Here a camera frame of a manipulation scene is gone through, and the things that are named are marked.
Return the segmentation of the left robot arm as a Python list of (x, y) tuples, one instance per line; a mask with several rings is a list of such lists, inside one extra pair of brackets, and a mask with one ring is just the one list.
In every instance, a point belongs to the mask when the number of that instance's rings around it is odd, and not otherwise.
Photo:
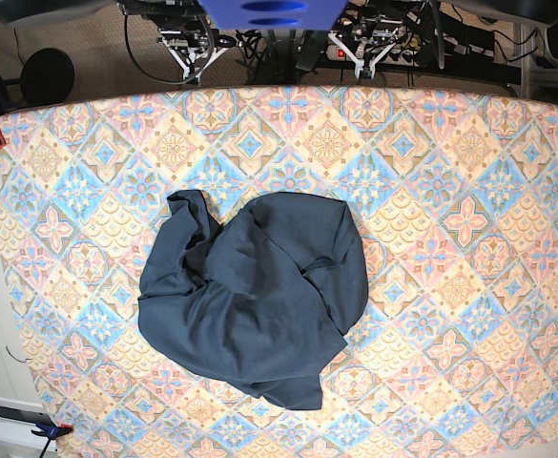
[(349, 1), (327, 33), (325, 57), (371, 80), (381, 64), (444, 69), (445, 33), (438, 1)]

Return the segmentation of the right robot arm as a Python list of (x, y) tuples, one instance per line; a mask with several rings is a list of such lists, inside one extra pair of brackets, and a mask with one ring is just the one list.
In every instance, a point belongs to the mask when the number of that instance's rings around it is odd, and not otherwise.
[[(238, 45), (235, 37), (212, 27), (206, 12), (196, 1), (120, 1), (118, 7), (125, 21), (123, 34), (127, 54), (134, 66), (154, 82), (173, 86), (197, 84), (206, 68)], [(129, 39), (127, 21), (132, 16), (155, 24), (160, 34), (158, 42), (182, 70), (180, 79), (154, 76), (139, 64)]]

